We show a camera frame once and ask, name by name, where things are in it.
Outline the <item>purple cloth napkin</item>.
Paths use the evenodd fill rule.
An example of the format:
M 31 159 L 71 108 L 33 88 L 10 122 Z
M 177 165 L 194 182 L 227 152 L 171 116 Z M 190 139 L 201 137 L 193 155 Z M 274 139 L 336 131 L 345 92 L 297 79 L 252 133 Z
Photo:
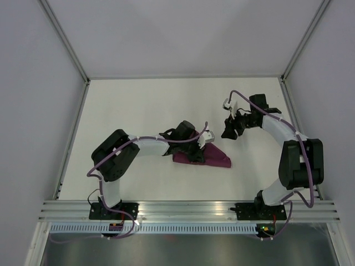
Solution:
M 192 163 L 192 162 L 176 162 L 187 165 L 201 165 L 201 166 L 212 166 L 212 167 L 222 167 L 231 168 L 231 159 L 221 151 L 213 142 L 206 144 L 204 147 L 204 163 Z

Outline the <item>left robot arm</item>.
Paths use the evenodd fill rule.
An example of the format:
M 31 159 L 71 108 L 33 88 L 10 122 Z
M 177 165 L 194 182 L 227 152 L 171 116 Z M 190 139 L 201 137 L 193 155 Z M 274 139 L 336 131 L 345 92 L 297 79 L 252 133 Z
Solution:
M 181 152 L 187 156 L 188 162 L 204 163 L 205 147 L 214 138 L 207 124 L 198 133 L 195 126 L 186 120 L 176 128 L 154 136 L 135 136 L 122 129 L 115 130 L 93 151 L 91 159 L 94 167 L 87 173 L 88 177 L 99 180 L 102 214 L 108 219 L 120 216 L 120 179 L 136 158 L 172 156 Z

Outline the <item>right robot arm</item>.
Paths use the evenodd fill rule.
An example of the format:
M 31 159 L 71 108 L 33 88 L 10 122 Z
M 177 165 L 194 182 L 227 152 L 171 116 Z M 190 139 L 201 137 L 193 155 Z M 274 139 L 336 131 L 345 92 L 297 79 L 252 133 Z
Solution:
M 246 129 L 259 127 L 269 133 L 281 146 L 278 178 L 268 188 L 260 190 L 254 199 L 253 212 L 265 219 L 273 212 L 273 206 L 280 206 L 294 194 L 308 188 L 310 198 L 301 200 L 308 208 L 314 205 L 313 187 L 324 180 L 323 143 L 310 139 L 286 121 L 281 110 L 271 108 L 264 94 L 255 94 L 246 99 L 248 111 L 238 108 L 237 102 L 228 97 L 223 108 L 229 111 L 225 119 L 223 139 L 236 140 Z

